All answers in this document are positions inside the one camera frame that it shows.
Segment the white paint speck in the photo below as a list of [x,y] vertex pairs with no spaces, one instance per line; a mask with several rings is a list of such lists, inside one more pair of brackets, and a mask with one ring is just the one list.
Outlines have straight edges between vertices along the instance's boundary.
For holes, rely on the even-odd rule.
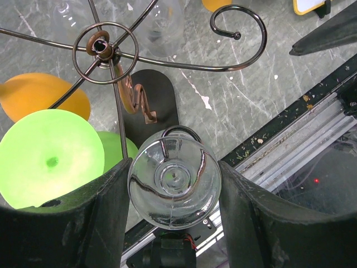
[[181,74],[182,74],[182,76],[187,80],[187,82],[189,82],[189,84],[191,85],[191,87],[195,90],[195,93],[201,97],[202,101],[203,101],[204,104],[205,104],[205,108],[206,108],[206,109],[209,109],[209,110],[212,110],[212,107],[211,107],[211,105],[209,104],[210,97],[202,96],[202,95],[200,94],[200,92],[197,90],[196,86],[192,84],[192,82],[187,78],[187,76],[185,75],[185,73],[184,73],[183,71],[181,71]]

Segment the marble countertop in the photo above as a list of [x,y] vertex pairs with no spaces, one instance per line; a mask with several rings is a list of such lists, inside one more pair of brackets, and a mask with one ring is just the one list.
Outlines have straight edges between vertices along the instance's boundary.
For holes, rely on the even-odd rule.
[[[135,18],[130,7],[135,0],[96,0],[105,21],[129,26]],[[206,65],[233,65],[250,58],[260,44],[257,24],[247,15],[229,11],[220,15],[217,25],[229,31],[240,31],[239,41],[214,34],[209,26],[211,12],[200,0],[182,0],[185,5],[185,42],[180,51],[167,60]],[[290,56],[291,46],[350,5],[353,0],[332,2],[331,15],[319,19],[314,12],[298,16],[291,0],[234,0],[259,14],[268,30],[267,48],[250,67],[231,73],[162,68],[138,63],[134,71],[156,69],[167,75],[175,87],[179,120],[195,130],[211,145],[218,159],[236,148],[270,119],[329,75],[357,53],[357,44],[346,45],[301,57]],[[52,1],[0,0],[0,27],[24,34],[54,39],[50,27]],[[39,45],[15,37],[0,35],[0,82],[21,74],[43,72],[74,83],[79,75],[73,68],[71,51]],[[133,52],[131,41],[120,49]],[[141,56],[150,53],[141,46]],[[89,66],[91,58],[83,60]],[[130,64],[123,60],[124,67]],[[95,73],[93,78],[108,79],[109,72]],[[111,85],[85,82],[91,100],[90,123],[97,130],[116,131],[117,115]],[[208,97],[208,105],[202,101]],[[0,110],[0,137],[12,122]]]

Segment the curved metal hook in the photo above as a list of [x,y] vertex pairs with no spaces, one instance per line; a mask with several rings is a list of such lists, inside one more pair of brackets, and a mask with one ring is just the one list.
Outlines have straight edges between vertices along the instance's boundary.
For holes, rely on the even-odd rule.
[[[187,70],[197,70],[197,71],[213,71],[213,72],[224,72],[224,71],[238,71],[242,70],[250,65],[252,65],[254,62],[256,62],[260,56],[262,56],[266,46],[267,46],[267,40],[268,40],[268,34],[267,34],[267,28],[263,22],[263,20],[255,14],[252,10],[249,8],[245,8],[236,4],[231,4],[229,6],[224,6],[216,10],[211,16],[210,19],[210,26],[212,30],[222,36],[234,38],[234,39],[239,39],[240,38],[240,33],[239,32],[228,32],[228,31],[223,31],[221,29],[218,29],[215,25],[215,19],[216,17],[221,14],[224,11],[228,10],[237,10],[244,12],[248,15],[250,15],[259,25],[260,32],[262,33],[262,42],[260,43],[260,47],[258,51],[247,61],[236,64],[236,65],[229,65],[229,66],[206,66],[206,65],[197,65],[197,64],[185,64],[185,63],[172,63],[169,61],[163,61],[163,60],[155,60],[155,59],[149,59],[149,58],[144,58],[140,57],[138,58],[138,61],[141,61],[143,63],[149,63],[149,64],[154,64],[154,65],[159,65],[159,66],[165,66],[165,67],[171,67],[171,68],[180,68],[180,69],[187,69]],[[117,55],[127,58],[127,59],[134,59],[134,55],[125,53],[122,51],[116,51],[115,52]]]
[[239,40],[241,38],[241,36],[242,36],[240,34],[240,32],[228,32],[228,31],[225,31],[225,30],[221,30],[220,28],[218,28],[216,26],[216,18],[217,18],[217,16],[220,15],[221,13],[225,12],[225,11],[228,11],[228,10],[243,11],[244,13],[247,13],[247,14],[251,15],[252,17],[255,16],[255,13],[253,11],[251,11],[250,9],[248,9],[248,8],[240,7],[240,6],[237,6],[235,4],[231,4],[231,5],[224,6],[224,7],[221,7],[219,9],[217,9],[212,14],[211,20],[210,20],[210,26],[211,26],[212,31],[215,32],[215,34],[218,34],[220,36],[233,38],[235,40]]

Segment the lime green disc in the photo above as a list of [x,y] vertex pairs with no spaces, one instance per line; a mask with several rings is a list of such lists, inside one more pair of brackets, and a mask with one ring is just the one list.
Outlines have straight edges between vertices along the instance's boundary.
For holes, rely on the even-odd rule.
[[0,142],[0,193],[16,209],[67,194],[101,176],[103,169],[97,132],[65,110],[29,114]]
[[[98,131],[98,135],[102,140],[105,154],[104,173],[110,170],[113,166],[123,159],[122,144],[120,135],[107,131]],[[127,138],[128,155],[135,158],[138,154],[138,149],[135,144]]]

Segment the red wire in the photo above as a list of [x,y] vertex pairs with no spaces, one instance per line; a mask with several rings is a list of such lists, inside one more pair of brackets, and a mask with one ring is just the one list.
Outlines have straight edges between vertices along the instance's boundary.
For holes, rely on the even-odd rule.
[[186,238],[185,238],[184,240],[190,241],[191,247],[192,247],[194,250],[197,250],[197,247],[196,247],[196,245],[195,245],[195,243],[194,243],[194,240],[192,239],[192,237],[191,237],[189,234],[186,234]]

